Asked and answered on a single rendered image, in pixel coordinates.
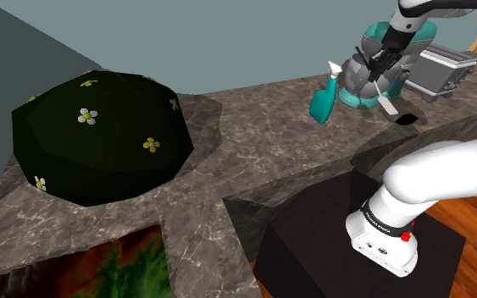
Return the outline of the dark green flowered dome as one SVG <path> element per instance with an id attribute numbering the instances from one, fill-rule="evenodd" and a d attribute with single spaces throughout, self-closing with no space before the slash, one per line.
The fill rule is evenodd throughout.
<path id="1" fill-rule="evenodd" d="M 83 207 L 159 187 L 193 151 L 176 93 L 140 74 L 85 72 L 16 108 L 12 129 L 27 181 Z"/>

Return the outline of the teal spray bottle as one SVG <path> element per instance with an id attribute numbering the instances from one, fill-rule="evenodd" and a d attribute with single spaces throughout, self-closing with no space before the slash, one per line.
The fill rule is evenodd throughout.
<path id="1" fill-rule="evenodd" d="M 319 124 L 324 124 L 329 118 L 336 101 L 337 79 L 342 67 L 329 61 L 330 77 L 324 89 L 316 91 L 309 108 L 310 116 Z"/>

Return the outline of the small black flat object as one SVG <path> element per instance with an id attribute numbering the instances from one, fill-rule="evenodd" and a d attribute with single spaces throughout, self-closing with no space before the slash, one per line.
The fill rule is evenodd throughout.
<path id="1" fill-rule="evenodd" d="M 405 113 L 402 116 L 398 117 L 395 122 L 399 125 L 410 125 L 415 123 L 419 118 L 416 115 L 411 113 Z"/>

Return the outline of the silver toaster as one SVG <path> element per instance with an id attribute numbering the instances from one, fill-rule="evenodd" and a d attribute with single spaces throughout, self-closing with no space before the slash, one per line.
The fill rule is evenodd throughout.
<path id="1" fill-rule="evenodd" d="M 430 44 L 417 58 L 405 86 L 427 102 L 449 98 L 476 64 L 476 57 Z"/>

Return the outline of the dark robot stand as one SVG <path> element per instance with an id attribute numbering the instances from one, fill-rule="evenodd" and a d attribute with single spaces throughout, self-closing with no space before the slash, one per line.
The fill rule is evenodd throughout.
<path id="1" fill-rule="evenodd" d="M 353 250 L 345 228 L 380 187 L 357 171 L 302 190 L 268 224 L 253 273 L 273 298 L 449 298 L 465 237 L 423 213 L 419 260 L 398 278 Z"/>

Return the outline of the teal stand mixer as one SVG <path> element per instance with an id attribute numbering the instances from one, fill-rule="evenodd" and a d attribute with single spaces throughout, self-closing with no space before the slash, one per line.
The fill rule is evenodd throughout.
<path id="1" fill-rule="evenodd" d="M 338 91 L 338 99 L 352 108 L 369 109 L 379 105 L 378 91 L 374 83 L 368 81 L 369 70 L 364 62 L 376 54 L 382 47 L 383 39 L 389 23 L 376 22 L 369 26 L 362 35 L 360 52 L 356 52 L 342 65 L 342 81 L 344 86 Z M 395 101 L 401 94 L 409 72 L 420 53 L 431 44 L 437 27 L 427 21 L 414 35 L 400 60 L 377 80 L 381 94 L 390 101 Z"/>

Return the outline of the white spatula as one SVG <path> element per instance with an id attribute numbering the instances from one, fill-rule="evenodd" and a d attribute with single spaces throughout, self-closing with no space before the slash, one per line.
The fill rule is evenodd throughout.
<path id="1" fill-rule="evenodd" d="M 397 109 L 395 108 L 393 103 L 390 101 L 390 99 L 385 95 L 387 88 L 385 86 L 382 86 L 378 80 L 375 80 L 373 84 L 378 93 L 377 95 L 378 103 L 384 108 L 386 113 L 391 116 L 398 115 Z"/>

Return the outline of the red green patterned cabinet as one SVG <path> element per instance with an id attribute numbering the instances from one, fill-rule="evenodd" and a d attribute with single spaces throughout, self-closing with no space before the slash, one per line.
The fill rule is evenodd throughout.
<path id="1" fill-rule="evenodd" d="M 0 298 L 175 298 L 161 227 L 1 274 Z"/>

